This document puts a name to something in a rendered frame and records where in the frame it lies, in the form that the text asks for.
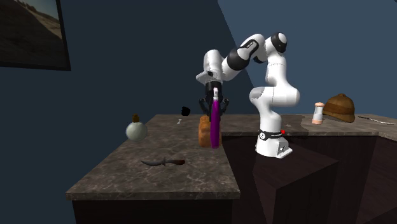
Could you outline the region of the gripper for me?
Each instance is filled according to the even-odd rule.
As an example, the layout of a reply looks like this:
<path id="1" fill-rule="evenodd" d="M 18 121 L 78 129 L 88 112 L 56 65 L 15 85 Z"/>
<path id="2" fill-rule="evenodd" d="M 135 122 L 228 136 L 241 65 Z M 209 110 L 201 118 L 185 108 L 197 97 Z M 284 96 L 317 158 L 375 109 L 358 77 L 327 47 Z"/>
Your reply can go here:
<path id="1" fill-rule="evenodd" d="M 229 105 L 229 99 L 224 98 L 222 95 L 222 83 L 218 81 L 210 81 L 205 84 L 205 98 L 201 98 L 198 100 L 200 104 L 200 108 L 205 115 L 211 117 L 212 113 L 212 100 L 208 98 L 208 96 L 213 96 L 213 88 L 218 89 L 218 96 L 219 96 L 219 115 L 222 116 L 227 107 Z"/>

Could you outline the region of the purple spray bottle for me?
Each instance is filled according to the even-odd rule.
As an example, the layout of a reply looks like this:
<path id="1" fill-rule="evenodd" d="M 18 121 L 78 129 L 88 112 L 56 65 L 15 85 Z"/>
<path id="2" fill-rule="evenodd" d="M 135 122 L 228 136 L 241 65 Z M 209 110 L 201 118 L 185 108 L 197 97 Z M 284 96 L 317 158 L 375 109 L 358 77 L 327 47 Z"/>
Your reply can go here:
<path id="1" fill-rule="evenodd" d="M 211 147 L 216 149 L 219 147 L 219 137 L 220 137 L 220 115 L 219 115 L 219 90 L 217 87 L 213 88 L 213 98 L 212 98 L 212 112 L 211 112 Z"/>

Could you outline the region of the brown bread loaf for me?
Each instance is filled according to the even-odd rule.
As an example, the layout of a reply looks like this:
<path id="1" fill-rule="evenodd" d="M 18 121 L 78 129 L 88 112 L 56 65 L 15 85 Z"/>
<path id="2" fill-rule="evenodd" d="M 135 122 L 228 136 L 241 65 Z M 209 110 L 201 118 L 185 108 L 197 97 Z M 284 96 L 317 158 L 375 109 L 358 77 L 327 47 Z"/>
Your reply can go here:
<path id="1" fill-rule="evenodd" d="M 211 123 L 207 115 L 200 117 L 200 123 L 198 125 L 198 143 L 203 148 L 211 147 Z"/>

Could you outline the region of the round grey corked flask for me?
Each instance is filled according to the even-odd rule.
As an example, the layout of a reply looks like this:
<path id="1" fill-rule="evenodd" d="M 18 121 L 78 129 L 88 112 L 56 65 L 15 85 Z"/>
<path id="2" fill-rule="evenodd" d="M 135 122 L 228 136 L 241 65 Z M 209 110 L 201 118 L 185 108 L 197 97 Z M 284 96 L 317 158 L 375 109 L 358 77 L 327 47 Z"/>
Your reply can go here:
<path id="1" fill-rule="evenodd" d="M 138 114 L 133 114 L 132 123 L 127 126 L 125 133 L 131 141 L 139 142 L 147 136 L 148 129 L 140 122 Z"/>

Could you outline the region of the white and pink grinder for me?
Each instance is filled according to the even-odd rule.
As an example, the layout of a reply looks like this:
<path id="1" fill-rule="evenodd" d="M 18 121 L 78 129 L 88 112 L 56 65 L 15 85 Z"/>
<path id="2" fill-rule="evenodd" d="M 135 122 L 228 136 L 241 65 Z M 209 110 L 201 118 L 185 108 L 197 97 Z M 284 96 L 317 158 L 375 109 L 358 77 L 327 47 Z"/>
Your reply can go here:
<path id="1" fill-rule="evenodd" d="M 315 110 L 314 114 L 312 117 L 312 123 L 316 125 L 321 125 L 323 122 L 323 108 L 324 108 L 324 103 L 322 102 L 317 102 L 315 103 Z"/>

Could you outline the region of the dark robot stand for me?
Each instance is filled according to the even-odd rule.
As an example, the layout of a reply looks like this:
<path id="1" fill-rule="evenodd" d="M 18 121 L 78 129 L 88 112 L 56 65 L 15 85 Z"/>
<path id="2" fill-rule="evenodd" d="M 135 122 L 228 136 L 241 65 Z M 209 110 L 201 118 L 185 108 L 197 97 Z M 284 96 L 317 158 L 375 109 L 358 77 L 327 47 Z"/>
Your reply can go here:
<path id="1" fill-rule="evenodd" d="M 253 167 L 267 224 L 326 224 L 338 160 L 294 146 L 284 158 L 257 155 Z"/>

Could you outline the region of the brown pith helmet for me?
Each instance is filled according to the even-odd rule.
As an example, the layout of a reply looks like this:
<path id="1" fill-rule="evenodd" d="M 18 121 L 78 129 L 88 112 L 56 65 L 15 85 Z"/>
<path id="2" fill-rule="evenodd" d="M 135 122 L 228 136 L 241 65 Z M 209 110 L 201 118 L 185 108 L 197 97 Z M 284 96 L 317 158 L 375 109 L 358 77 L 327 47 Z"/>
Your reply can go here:
<path id="1" fill-rule="evenodd" d="M 354 103 L 345 94 L 338 94 L 327 101 L 324 105 L 323 114 L 352 123 L 355 121 Z"/>

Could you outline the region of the long thin silver knife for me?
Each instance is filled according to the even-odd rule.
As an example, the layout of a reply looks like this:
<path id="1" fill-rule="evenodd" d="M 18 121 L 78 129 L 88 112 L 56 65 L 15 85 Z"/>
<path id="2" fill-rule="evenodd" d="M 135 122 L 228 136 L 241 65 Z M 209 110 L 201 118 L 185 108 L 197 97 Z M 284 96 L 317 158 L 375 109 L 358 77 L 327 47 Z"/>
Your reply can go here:
<path id="1" fill-rule="evenodd" d="M 396 124 L 396 123 L 393 123 L 393 122 L 383 122 L 383 121 L 380 121 L 380 120 L 376 120 L 376 119 L 368 118 L 368 117 L 364 117 L 364 116 L 358 116 L 358 118 L 371 120 L 371 121 L 378 122 L 378 123 L 381 123 L 381 124 L 386 124 L 386 125 L 394 125 L 394 124 Z"/>

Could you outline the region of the framed landscape wall picture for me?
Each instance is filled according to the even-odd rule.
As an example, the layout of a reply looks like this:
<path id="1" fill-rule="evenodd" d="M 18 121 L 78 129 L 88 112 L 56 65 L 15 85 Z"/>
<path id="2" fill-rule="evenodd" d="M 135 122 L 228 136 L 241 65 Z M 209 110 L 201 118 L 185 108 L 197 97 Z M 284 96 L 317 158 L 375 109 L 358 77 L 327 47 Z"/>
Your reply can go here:
<path id="1" fill-rule="evenodd" d="M 0 66 L 71 70 L 60 0 L 0 0 Z"/>

